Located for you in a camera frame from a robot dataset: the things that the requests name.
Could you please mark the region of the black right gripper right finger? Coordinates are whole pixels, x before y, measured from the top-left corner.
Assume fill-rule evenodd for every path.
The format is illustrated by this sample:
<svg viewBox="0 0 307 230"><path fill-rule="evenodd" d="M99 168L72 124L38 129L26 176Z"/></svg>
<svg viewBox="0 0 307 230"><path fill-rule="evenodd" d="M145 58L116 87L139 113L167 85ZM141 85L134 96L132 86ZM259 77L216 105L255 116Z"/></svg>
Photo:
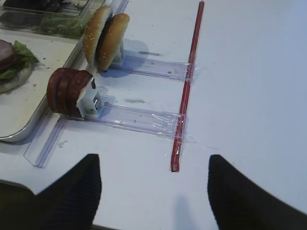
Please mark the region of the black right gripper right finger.
<svg viewBox="0 0 307 230"><path fill-rule="evenodd" d="M253 183L221 155L209 159L207 193L221 230L305 230L307 216Z"/></svg>

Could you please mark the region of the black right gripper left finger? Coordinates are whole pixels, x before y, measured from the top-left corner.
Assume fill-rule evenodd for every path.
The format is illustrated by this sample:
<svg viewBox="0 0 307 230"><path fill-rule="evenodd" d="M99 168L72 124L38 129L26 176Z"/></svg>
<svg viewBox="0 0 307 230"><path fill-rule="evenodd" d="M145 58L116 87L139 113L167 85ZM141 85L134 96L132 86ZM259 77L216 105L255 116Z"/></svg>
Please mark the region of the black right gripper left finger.
<svg viewBox="0 0 307 230"><path fill-rule="evenodd" d="M49 187L34 194L22 184L0 182L2 230L89 230L102 192L100 161L88 154Z"/></svg>

